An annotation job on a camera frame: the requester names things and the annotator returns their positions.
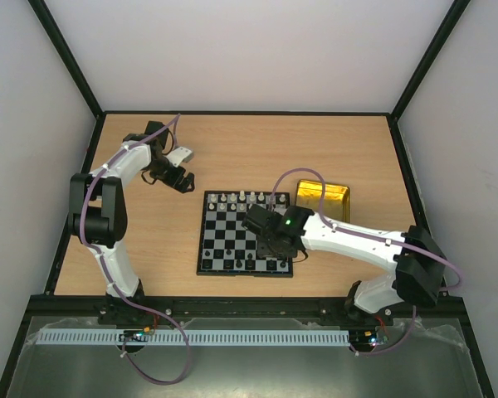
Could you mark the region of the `black white chessboard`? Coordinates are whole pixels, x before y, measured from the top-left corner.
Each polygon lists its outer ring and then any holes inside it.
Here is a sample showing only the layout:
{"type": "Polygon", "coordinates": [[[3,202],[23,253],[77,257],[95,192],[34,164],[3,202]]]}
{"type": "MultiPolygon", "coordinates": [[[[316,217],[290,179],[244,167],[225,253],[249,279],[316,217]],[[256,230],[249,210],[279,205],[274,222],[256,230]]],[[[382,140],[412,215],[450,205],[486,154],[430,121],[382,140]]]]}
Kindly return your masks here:
{"type": "Polygon", "coordinates": [[[203,214],[200,230],[200,241],[198,247],[198,262],[196,274],[200,276],[238,276],[249,275],[256,277],[286,277],[293,276],[293,261],[285,260],[288,265],[285,269],[280,269],[280,262],[277,258],[262,258],[256,253],[256,236],[243,228],[247,211],[253,205],[265,208],[270,201],[269,192],[245,192],[246,201],[239,200],[239,192],[206,191],[203,198],[203,214]],[[210,202],[210,195],[217,195],[217,202],[210,202]],[[237,204],[236,211],[230,211],[232,203],[237,204]],[[226,255],[226,249],[232,249],[231,255],[226,255]],[[204,251],[210,250],[211,255],[205,256],[204,251]],[[214,250],[223,250],[222,258],[214,257],[214,250]],[[244,250],[243,258],[236,257],[236,250],[244,250]],[[212,260],[212,268],[204,269],[203,261],[212,260]],[[246,269],[246,260],[255,261],[255,269],[246,269]],[[223,267],[224,260],[231,260],[232,269],[223,267]],[[236,260],[242,261],[242,267],[236,267],[236,260]],[[276,269],[267,269],[266,262],[274,260],[276,269]]]}

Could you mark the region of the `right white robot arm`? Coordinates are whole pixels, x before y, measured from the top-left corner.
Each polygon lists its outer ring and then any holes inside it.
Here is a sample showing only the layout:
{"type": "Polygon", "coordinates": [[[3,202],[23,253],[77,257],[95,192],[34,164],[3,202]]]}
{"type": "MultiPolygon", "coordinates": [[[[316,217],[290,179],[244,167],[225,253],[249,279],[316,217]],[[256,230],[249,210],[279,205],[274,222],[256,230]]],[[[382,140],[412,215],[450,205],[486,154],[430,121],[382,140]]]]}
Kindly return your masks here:
{"type": "Polygon", "coordinates": [[[293,259],[299,253],[324,251],[375,265],[383,275],[353,283],[344,303],[347,319],[366,323],[399,303],[419,308],[437,305],[446,258],[432,237],[418,226],[408,231],[377,231],[289,206],[269,210],[253,205],[242,227],[257,238],[261,257],[293,259]]]}

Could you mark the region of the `gold metal tin tray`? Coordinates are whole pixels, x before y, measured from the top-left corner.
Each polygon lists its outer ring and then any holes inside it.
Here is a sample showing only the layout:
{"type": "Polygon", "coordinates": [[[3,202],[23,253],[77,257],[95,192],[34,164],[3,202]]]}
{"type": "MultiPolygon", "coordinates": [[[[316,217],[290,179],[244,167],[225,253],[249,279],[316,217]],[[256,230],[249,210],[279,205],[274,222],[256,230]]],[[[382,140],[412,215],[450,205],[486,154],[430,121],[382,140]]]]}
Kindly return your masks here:
{"type": "Polygon", "coordinates": [[[317,212],[322,192],[325,193],[323,214],[333,220],[349,223],[350,188],[347,186],[326,183],[323,187],[319,181],[301,179],[297,184],[295,204],[317,212]]]}

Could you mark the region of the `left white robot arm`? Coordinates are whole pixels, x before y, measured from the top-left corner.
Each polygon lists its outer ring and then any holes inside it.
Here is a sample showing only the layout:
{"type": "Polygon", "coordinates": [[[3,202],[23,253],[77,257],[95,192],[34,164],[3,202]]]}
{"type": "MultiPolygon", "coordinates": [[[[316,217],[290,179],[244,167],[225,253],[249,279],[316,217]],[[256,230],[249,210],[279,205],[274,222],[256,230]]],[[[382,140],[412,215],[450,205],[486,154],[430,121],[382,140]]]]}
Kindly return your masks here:
{"type": "Polygon", "coordinates": [[[108,161],[70,180],[68,231],[95,257],[106,293],[128,303],[142,292],[142,284],[125,247],[125,188],[135,176],[149,175],[149,185],[161,182],[182,194],[195,189],[194,174],[182,166],[193,158],[193,151],[178,144],[179,118],[176,115],[167,124],[155,122],[155,130],[127,135],[108,161]]]}

